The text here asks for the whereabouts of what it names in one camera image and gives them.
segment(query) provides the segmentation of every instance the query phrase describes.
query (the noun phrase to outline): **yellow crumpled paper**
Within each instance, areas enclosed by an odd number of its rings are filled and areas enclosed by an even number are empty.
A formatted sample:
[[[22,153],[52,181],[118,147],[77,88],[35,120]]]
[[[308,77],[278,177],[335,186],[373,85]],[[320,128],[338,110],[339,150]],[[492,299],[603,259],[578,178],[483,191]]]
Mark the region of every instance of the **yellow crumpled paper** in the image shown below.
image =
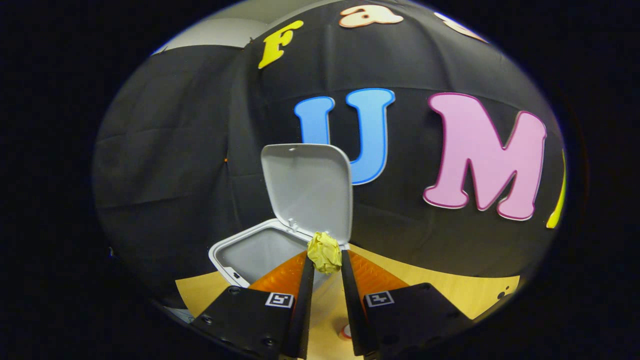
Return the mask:
[[[342,266],[342,252],[338,241],[327,233],[316,233],[307,247],[307,256],[314,262],[316,270],[332,274]]]

